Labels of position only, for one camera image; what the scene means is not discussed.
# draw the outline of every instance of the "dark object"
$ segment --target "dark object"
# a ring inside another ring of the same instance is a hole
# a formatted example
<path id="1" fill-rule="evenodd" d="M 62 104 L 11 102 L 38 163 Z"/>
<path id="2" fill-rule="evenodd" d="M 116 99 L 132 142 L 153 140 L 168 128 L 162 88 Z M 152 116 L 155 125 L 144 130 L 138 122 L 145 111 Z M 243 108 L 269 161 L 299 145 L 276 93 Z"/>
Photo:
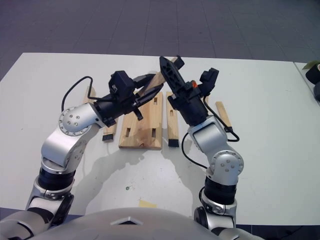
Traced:
<path id="1" fill-rule="evenodd" d="M 224 131 L 226 133 L 232 133 L 234 130 L 233 130 L 232 126 L 227 126 L 227 127 L 224 127 Z"/>
<path id="2" fill-rule="evenodd" d="M 230 205 L 235 201 L 235 195 L 237 191 L 237 185 L 222 185 L 220 183 L 214 182 L 209 178 L 205 178 L 204 181 L 204 194 L 208 199 L 214 201 L 218 204 Z"/>
<path id="3" fill-rule="evenodd" d="M 197 207 L 194 210 L 193 216 L 193 220 L 195 222 L 197 222 L 201 226 L 204 226 L 206 229 L 208 228 L 207 214 L 203 206 Z"/>
<path id="4" fill-rule="evenodd" d="M 306 78 L 313 84 L 320 82 L 320 64 L 316 64 L 305 73 Z"/>
<path id="5" fill-rule="evenodd" d="M 216 227 L 214 229 L 211 230 L 211 232 L 217 236 L 220 235 L 220 233 L 225 230 L 226 228 L 225 227 Z"/>
<path id="6" fill-rule="evenodd" d="M 320 81 L 314 86 L 313 92 L 315 99 L 320 101 Z"/>
<path id="7" fill-rule="evenodd" d="M 55 191 L 65 189 L 72 184 L 75 173 L 76 171 L 67 174 L 52 174 L 41 168 L 38 176 L 38 183 L 40 187 L 47 190 Z"/>
<path id="8" fill-rule="evenodd" d="M 65 221 L 66 217 L 68 216 L 69 210 L 71 208 L 71 204 L 74 201 L 74 198 L 75 197 L 71 193 L 64 196 L 62 203 L 61 203 L 60 207 L 58 208 L 58 210 L 54 216 L 54 219 L 52 220 L 51 224 L 53 226 L 58 226 Z"/>
<path id="9" fill-rule="evenodd" d="M 179 147 L 179 140 L 178 139 L 169 139 L 168 146 L 173 147 L 173 148 L 178 148 Z"/>
<path id="10" fill-rule="evenodd" d="M 113 141 L 114 140 L 114 135 L 111 134 L 107 134 L 107 135 L 103 135 L 102 137 L 102 141 L 104 142 L 108 142 L 108 141 Z"/>
<path id="11" fill-rule="evenodd" d="M 202 84 L 197 85 L 194 81 L 185 82 L 176 64 L 163 56 L 160 57 L 160 69 L 173 92 L 168 97 L 173 109 L 178 110 L 190 126 L 204 122 L 208 111 L 201 102 L 201 97 L 208 95 L 215 87 L 219 71 L 213 68 L 204 71 L 200 78 Z"/>

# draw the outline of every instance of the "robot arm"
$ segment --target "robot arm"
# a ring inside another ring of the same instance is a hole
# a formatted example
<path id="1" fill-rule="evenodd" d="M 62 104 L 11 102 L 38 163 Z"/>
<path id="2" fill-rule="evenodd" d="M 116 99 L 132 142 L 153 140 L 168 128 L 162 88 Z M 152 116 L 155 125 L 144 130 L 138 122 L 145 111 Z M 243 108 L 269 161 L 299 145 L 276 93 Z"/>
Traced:
<path id="1" fill-rule="evenodd" d="M 185 82 L 174 64 L 160 57 L 160 69 L 173 95 L 168 97 L 172 107 L 179 110 L 189 124 L 188 134 L 209 162 L 206 169 L 202 207 L 194 211 L 194 220 L 210 231 L 236 227 L 235 200 L 238 175 L 244 168 L 242 157 L 227 144 L 227 134 L 216 117 L 208 115 L 206 97 L 215 87 L 219 71 L 211 68 L 200 77 L 202 84 Z"/>
<path id="2" fill-rule="evenodd" d="M 149 84 L 153 77 L 147 74 L 131 79 L 124 71 L 116 71 L 109 81 L 110 94 L 95 98 L 94 104 L 71 107 L 60 114 L 57 128 L 42 145 L 41 168 L 26 209 L 1 221 L 0 238 L 24 240 L 63 223 L 74 199 L 74 175 L 87 143 L 100 128 L 112 126 L 123 114 L 134 112 L 143 119 L 138 107 L 150 101 L 163 84 L 140 95 L 134 90 Z"/>

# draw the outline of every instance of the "table surface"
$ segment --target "table surface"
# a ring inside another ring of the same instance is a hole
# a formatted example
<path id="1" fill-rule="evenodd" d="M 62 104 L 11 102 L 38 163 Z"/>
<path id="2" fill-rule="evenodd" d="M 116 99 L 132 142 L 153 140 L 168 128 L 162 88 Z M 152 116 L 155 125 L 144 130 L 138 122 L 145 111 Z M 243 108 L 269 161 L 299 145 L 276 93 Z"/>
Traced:
<path id="1" fill-rule="evenodd" d="M 236 199 L 237 223 L 319 225 L 320 108 L 292 62 L 187 58 L 180 70 L 198 80 L 220 70 L 209 104 L 223 101 L 240 142 L 230 143 L 244 159 Z M 41 146 L 56 128 L 61 99 L 83 76 L 94 79 L 97 96 L 109 93 L 110 75 L 125 70 L 134 78 L 159 70 L 159 58 L 66 53 L 24 53 L 0 83 L 0 207 L 24 209 L 38 174 Z M 88 83 L 71 92 L 66 107 L 82 103 Z M 163 105 L 162 150 L 119 149 L 102 131 L 88 144 L 75 175 L 70 213 L 137 207 L 139 200 L 191 216 L 200 206 L 205 172 L 167 144 Z M 188 126 L 178 115 L 180 141 Z M 195 145 L 188 155 L 208 164 Z"/>

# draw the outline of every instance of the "wooden stick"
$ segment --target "wooden stick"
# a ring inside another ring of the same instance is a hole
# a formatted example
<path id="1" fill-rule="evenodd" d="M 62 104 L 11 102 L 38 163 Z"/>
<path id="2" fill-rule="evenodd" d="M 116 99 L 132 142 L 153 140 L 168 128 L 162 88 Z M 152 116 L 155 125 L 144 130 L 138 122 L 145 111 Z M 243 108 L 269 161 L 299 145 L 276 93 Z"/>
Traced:
<path id="1" fill-rule="evenodd" d="M 179 147 L 179 129 L 177 111 L 171 106 L 168 97 L 172 95 L 171 91 L 166 92 L 166 122 L 168 131 L 168 146 Z"/>
<path id="2" fill-rule="evenodd" d="M 224 128 L 224 130 L 226 132 L 230 132 L 229 129 L 232 130 L 232 126 L 231 126 L 231 123 L 230 123 L 230 120 L 229 120 L 229 117 L 228 117 L 228 114 L 226 112 L 224 104 L 222 103 L 222 101 L 216 101 L 215 105 L 216 105 L 216 108 L 217 108 L 218 113 L 220 115 L 220 118 L 228 126 L 228 128 Z"/>

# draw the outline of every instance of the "wooden plank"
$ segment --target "wooden plank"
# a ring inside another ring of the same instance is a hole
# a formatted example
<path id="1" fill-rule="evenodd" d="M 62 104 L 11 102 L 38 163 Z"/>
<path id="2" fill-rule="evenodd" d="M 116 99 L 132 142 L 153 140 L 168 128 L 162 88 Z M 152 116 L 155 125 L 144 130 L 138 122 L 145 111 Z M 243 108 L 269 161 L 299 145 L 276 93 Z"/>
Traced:
<path id="1" fill-rule="evenodd" d="M 229 120 L 229 117 L 227 115 L 226 109 L 222 101 L 216 101 L 215 102 L 216 109 L 218 110 L 219 116 L 224 121 L 224 123 L 228 126 L 231 127 L 231 123 Z"/>
<path id="2" fill-rule="evenodd" d="M 163 94 L 159 92 L 151 101 L 139 107 L 143 119 L 138 121 L 131 112 L 124 115 L 119 148 L 162 148 Z"/>
<path id="3" fill-rule="evenodd" d="M 172 58 L 170 61 L 174 62 L 175 60 L 177 60 L 177 57 Z M 159 86 L 165 82 L 166 82 L 166 80 L 165 80 L 164 76 L 162 76 L 161 72 L 158 71 L 155 74 L 155 76 L 151 79 L 150 83 L 147 86 L 144 86 L 140 91 L 138 91 L 138 95 L 141 97 L 145 93 L 145 91 L 147 91 L 153 87 Z"/>
<path id="4" fill-rule="evenodd" d="M 166 122 L 168 132 L 168 145 L 169 147 L 179 147 L 179 128 L 178 128 L 178 116 L 177 110 L 174 110 L 171 106 L 168 97 L 173 93 L 171 91 L 166 92 Z"/>
<path id="5" fill-rule="evenodd" d="M 85 94 L 83 97 L 83 103 L 84 104 L 86 104 L 86 103 L 93 104 L 95 100 L 88 98 L 88 92 L 89 92 L 89 87 L 86 88 L 86 91 L 85 91 Z M 96 96 L 96 90 L 94 89 L 94 87 L 91 87 L 90 97 L 95 97 L 95 96 Z"/>

